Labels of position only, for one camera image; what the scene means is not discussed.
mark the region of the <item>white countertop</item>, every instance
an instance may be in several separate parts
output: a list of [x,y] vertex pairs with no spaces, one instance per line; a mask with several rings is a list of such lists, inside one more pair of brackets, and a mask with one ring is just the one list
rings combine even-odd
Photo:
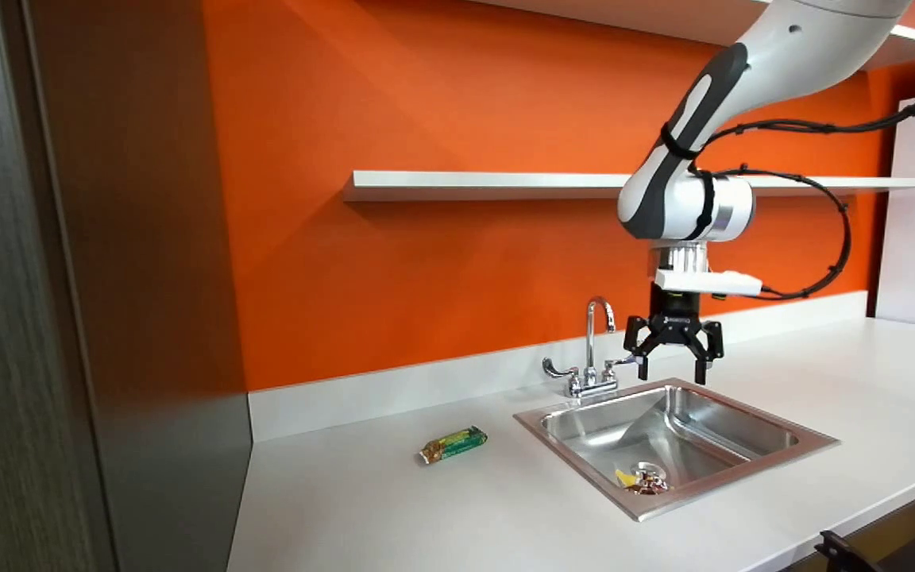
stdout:
[[[655,374],[689,374],[689,360]],[[707,388],[838,438],[650,522],[632,522],[512,413],[523,389],[259,442],[233,572],[779,567],[820,531],[849,535],[915,499],[915,328],[834,322],[743,339]],[[488,442],[434,466],[423,442]]]

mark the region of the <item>robotic arm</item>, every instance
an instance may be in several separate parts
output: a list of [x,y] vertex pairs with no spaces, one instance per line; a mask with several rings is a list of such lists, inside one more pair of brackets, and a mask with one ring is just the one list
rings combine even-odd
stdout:
[[682,343],[696,355],[703,383],[705,364],[722,355],[722,328],[698,322],[698,293],[758,294],[762,290],[743,273],[707,273],[705,240],[743,234],[753,190],[737,178],[696,172],[691,159],[727,118],[830,88],[862,69],[905,5],[907,0],[774,0],[689,84],[615,199],[624,233],[659,250],[650,315],[630,317],[624,328],[624,348],[642,355],[642,379],[655,345]]

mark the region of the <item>sink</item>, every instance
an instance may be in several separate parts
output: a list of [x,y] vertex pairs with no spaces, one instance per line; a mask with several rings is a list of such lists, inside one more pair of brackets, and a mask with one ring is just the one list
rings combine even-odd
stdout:
[[834,444],[823,431],[675,379],[515,415],[636,522]]

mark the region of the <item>orange wall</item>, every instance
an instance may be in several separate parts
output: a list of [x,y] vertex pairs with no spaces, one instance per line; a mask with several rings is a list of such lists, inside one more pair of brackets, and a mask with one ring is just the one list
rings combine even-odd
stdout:
[[[344,186],[353,169],[632,172],[712,46],[466,0],[206,0],[206,26],[247,388],[578,338],[593,293],[645,315],[650,253],[614,202],[347,202]],[[881,113],[899,75],[764,113]],[[707,164],[884,173],[885,150],[743,135]],[[851,199],[834,293],[869,286],[877,210]],[[800,286],[834,246],[820,199],[762,199],[712,265]]]

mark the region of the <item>green object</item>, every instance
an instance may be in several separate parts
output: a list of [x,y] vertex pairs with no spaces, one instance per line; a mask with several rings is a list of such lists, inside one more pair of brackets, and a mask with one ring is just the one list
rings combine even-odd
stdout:
[[437,463],[443,457],[455,457],[455,454],[465,454],[469,448],[479,448],[482,442],[488,442],[488,434],[475,424],[466,424],[466,429],[457,429],[457,431],[447,431],[440,438],[431,438],[426,442],[426,448],[418,448],[418,463]]

